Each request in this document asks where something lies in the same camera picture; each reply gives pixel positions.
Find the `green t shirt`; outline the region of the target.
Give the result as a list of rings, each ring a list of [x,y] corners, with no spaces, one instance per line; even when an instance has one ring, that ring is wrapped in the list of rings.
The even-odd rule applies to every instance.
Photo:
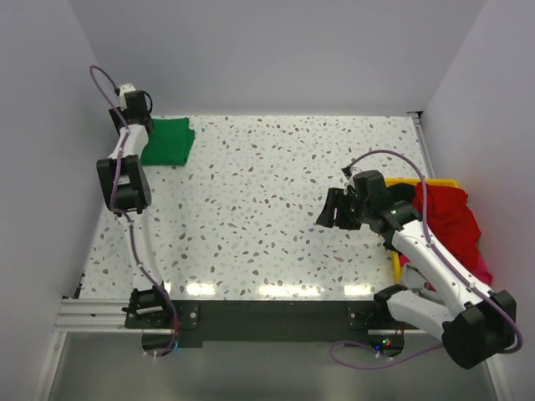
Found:
[[[154,119],[154,130],[141,154],[143,166],[184,166],[195,140],[188,118]]]

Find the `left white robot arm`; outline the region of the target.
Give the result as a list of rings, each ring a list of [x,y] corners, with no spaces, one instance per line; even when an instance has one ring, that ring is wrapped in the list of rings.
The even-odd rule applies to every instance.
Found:
[[[132,266],[132,293],[125,312],[144,316],[153,327],[165,327],[173,318],[173,307],[166,300],[164,281],[156,265],[149,229],[150,185],[141,164],[154,123],[147,104],[150,96],[133,84],[115,89],[119,105],[110,116],[119,135],[112,153],[96,163],[104,201],[119,217],[125,232]]]

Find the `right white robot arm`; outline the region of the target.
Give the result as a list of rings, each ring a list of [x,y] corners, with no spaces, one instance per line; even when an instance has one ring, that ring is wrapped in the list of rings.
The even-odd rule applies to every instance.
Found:
[[[393,196],[379,171],[344,173],[348,184],[328,190],[317,225],[342,230],[367,225],[383,237],[385,248],[407,256],[438,296],[430,300],[401,284],[387,287],[374,295],[372,317],[378,326],[417,327],[440,340],[464,369],[521,344],[517,303],[507,291],[494,292],[469,272],[438,240],[423,213]]]

